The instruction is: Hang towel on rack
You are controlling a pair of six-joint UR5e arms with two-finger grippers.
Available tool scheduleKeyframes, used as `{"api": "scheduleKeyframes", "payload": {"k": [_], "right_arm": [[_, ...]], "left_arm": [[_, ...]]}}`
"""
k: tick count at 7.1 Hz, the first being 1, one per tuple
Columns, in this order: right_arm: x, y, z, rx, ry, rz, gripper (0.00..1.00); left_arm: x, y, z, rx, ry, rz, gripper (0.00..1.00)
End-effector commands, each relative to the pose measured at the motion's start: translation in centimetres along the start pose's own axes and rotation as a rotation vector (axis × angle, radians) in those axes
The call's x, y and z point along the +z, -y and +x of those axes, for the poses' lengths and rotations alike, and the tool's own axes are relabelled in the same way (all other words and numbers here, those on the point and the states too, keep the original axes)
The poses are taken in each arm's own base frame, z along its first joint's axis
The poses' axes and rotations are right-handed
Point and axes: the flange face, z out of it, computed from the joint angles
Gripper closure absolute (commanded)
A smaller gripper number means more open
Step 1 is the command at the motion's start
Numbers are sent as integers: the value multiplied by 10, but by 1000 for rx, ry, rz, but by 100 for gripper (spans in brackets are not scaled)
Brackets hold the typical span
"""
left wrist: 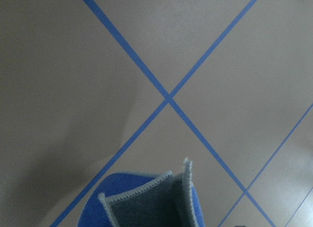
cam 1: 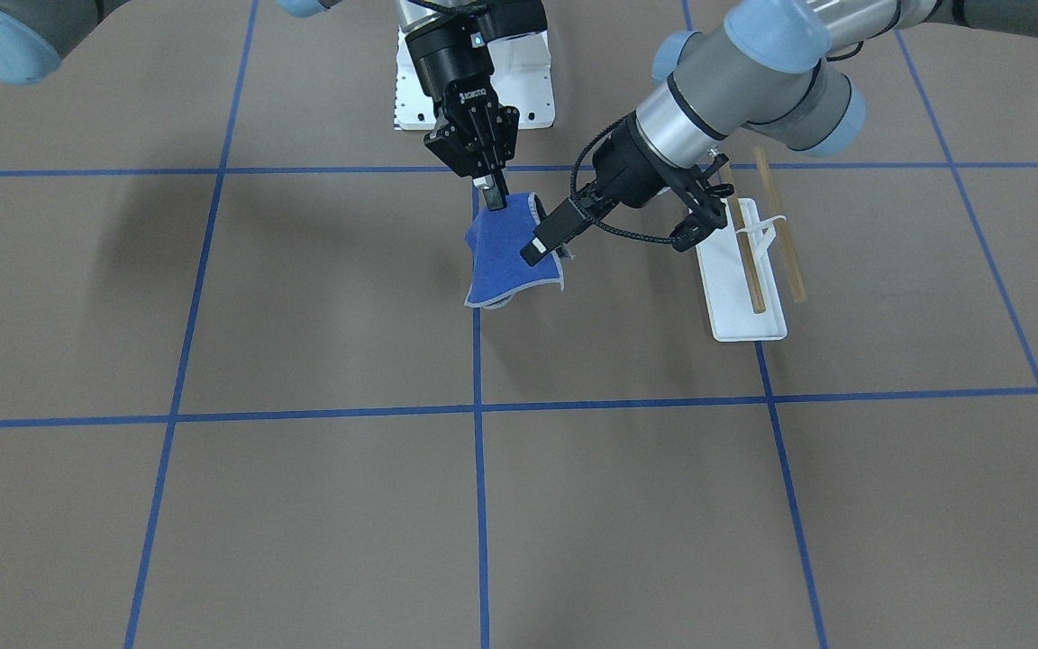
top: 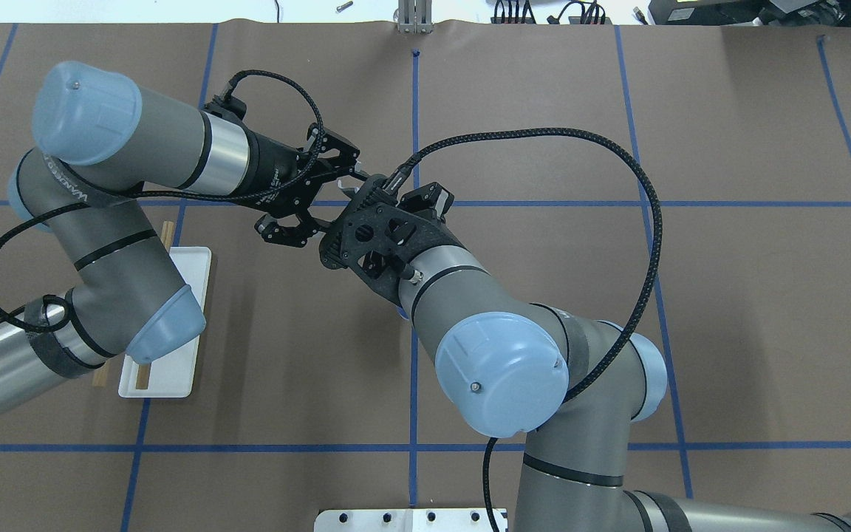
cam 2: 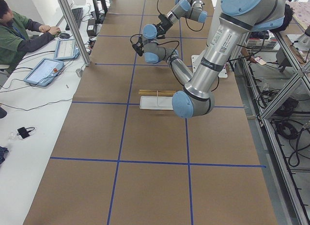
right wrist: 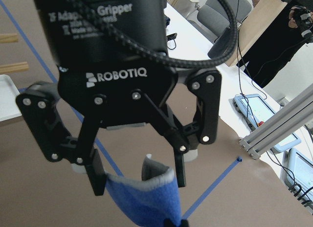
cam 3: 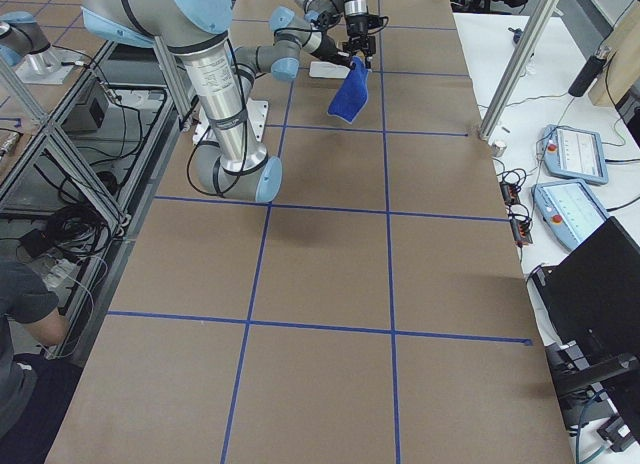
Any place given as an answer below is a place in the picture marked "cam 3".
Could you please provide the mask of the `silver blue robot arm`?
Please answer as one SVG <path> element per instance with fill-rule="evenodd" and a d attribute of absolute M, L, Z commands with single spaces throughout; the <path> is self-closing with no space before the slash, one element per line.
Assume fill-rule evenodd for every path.
<path fill-rule="evenodd" d="M 184 65 L 204 111 L 204 142 L 194 150 L 198 191 L 268 203 L 278 194 L 282 163 L 253 131 L 248 102 L 260 73 L 292 82 L 301 53 L 367 71 L 378 30 L 388 19 L 367 0 L 292 0 L 303 16 L 280 6 L 270 45 L 234 48 L 233 0 L 82 0 L 84 25 L 119 44 L 150 48 L 162 39 Z"/>

